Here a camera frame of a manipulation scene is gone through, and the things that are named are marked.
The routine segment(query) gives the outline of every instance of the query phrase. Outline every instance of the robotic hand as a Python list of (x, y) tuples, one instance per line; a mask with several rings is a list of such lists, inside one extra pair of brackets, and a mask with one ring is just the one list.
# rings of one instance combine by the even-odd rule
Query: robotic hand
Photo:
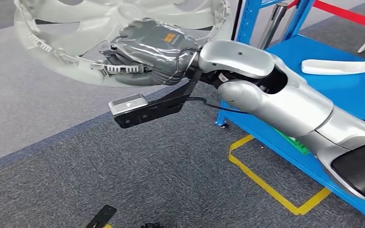
[[(302, 142), (339, 187), (365, 200), (365, 121), (335, 106), (275, 55), (227, 40), (209, 41), (199, 49), (177, 29), (155, 22), (154, 27), (142, 25), (125, 29), (125, 37), (115, 41), (117, 54), (108, 61), (117, 57), (152, 67), (136, 76), (139, 80), (126, 79), (130, 83), (172, 85), (183, 77), (189, 82), (152, 102), (141, 95), (112, 101), (121, 127), (180, 111), (196, 83), (203, 81), (214, 85), (231, 106)], [(155, 35), (146, 36), (143, 29), (148, 28), (157, 29)]]

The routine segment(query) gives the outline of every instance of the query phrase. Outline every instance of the metal pole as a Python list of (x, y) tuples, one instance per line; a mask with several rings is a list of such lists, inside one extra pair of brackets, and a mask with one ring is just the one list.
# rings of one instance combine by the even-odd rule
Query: metal pole
[(285, 26), (285, 29), (283, 30), (282, 37), (281, 37), (280, 41), (284, 41), (284, 40), (288, 39), (287, 34), (290, 32), (289, 29), (290, 29), (290, 27), (293, 26), (293, 23), (295, 23), (294, 19), (295, 19), (295, 16), (297, 14), (297, 6), (294, 6), (293, 8), (294, 9), (293, 9), (291, 15), (289, 16), (289, 20), (286, 23), (286, 26)]
[(264, 31), (264, 34), (262, 34), (261, 41), (259, 42), (259, 49), (266, 49), (267, 47), (269, 47), (272, 38), (275, 35), (275, 32), (278, 29), (278, 26), (282, 21), (282, 18), (285, 15), (287, 9), (287, 3), (280, 2), (275, 5), (272, 15), (269, 18), (268, 25)]
[(282, 40), (288, 40), (298, 34), (316, 0), (301, 0), (296, 6), (293, 19), (288, 23), (288, 28), (283, 34)]

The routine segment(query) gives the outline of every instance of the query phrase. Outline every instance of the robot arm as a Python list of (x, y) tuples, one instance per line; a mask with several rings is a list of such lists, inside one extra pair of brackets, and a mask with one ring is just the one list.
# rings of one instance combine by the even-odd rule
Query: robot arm
[[(212, 47), (228, 46), (226, 42), (216, 41)], [(233, 72), (245, 70), (245, 76), (258, 82), (223, 83), (218, 88), (223, 100), (302, 142), (339, 187), (365, 200), (365, 121), (335, 106), (277, 56), (228, 42), (229, 53), (214, 51), (211, 60), (227, 62)], [(207, 54), (201, 52), (200, 57), (208, 60)], [(254, 57), (267, 63), (251, 61)]]
[(183, 73), (190, 81), (166, 97), (111, 102), (120, 126), (179, 112), (198, 81), (213, 84), (232, 107), (302, 142), (339, 187), (365, 200), (365, 121), (335, 106), (275, 55), (227, 40), (198, 51)]

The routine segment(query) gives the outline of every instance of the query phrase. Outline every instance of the blue shelf frame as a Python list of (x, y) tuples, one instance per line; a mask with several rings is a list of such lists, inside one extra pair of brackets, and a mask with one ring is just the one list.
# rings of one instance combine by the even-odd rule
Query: blue shelf frame
[[(237, 41), (249, 44), (259, 10), (278, 2), (281, 2), (281, 0), (246, 0)], [(296, 6), (296, 11), (292, 15), (291, 22), (287, 26), (282, 42), (268, 48), (267, 51), (281, 57), (288, 67), (306, 78), (309, 84), (328, 98), (332, 99), (336, 105), (358, 117), (365, 118), (365, 91), (363, 92), (364, 95), (361, 95), (361, 97), (354, 95), (361, 94), (359, 93), (360, 91), (358, 91), (360, 88), (365, 89), (363, 87), (363, 85), (365, 85), (365, 74), (338, 76), (335, 78), (331, 77), (329, 78), (329, 83), (327, 83), (328, 81), (321, 80), (321, 77), (319, 76), (305, 75), (301, 72), (300, 63), (307, 58), (364, 61), (364, 59), (357, 56), (298, 35), (314, 2), (315, 0), (299, 1)], [(355, 84), (359, 84), (357, 90), (354, 88)], [(349, 104), (349, 96), (351, 96), (350, 99), (353, 101), (351, 102), (352, 104)], [(224, 101), (221, 102), (221, 106), (231, 108)], [(227, 119), (253, 135), (278, 155), (365, 215), (365, 200), (351, 196), (342, 191), (325, 174), (319, 161), (312, 154), (302, 155), (270, 126), (253, 116), (219, 111), (216, 124), (221, 126)]]

